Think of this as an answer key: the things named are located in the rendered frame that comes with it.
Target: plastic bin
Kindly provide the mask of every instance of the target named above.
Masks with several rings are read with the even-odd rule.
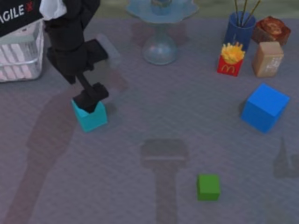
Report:
[[[42,72],[43,21],[0,38],[0,83],[38,78]]]

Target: cake stand base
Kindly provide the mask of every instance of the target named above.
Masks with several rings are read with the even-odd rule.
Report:
[[[143,49],[144,59],[155,65],[166,65],[177,59],[177,46],[168,36],[167,25],[155,25],[155,35],[149,38]]]

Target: red x mark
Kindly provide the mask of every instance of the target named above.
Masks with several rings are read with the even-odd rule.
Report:
[[[31,12],[32,10],[33,10],[33,2],[32,1],[27,2],[26,3],[26,11]]]

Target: green cube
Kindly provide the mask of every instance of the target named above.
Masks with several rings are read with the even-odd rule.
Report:
[[[199,201],[217,201],[220,195],[218,175],[200,174],[197,177],[197,199]]]

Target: gray tabletop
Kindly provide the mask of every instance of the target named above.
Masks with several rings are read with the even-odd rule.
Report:
[[[170,29],[179,59],[141,57],[153,31],[138,20],[93,20],[121,52],[87,73],[105,84],[109,123],[77,124],[69,86],[47,61],[43,76],[0,85],[1,224],[296,224],[299,221],[299,26],[274,78],[258,79],[251,43],[239,77],[216,73],[226,20],[186,20]],[[269,134],[239,118],[262,82],[291,97]],[[217,202],[198,202],[196,177],[218,174]]]

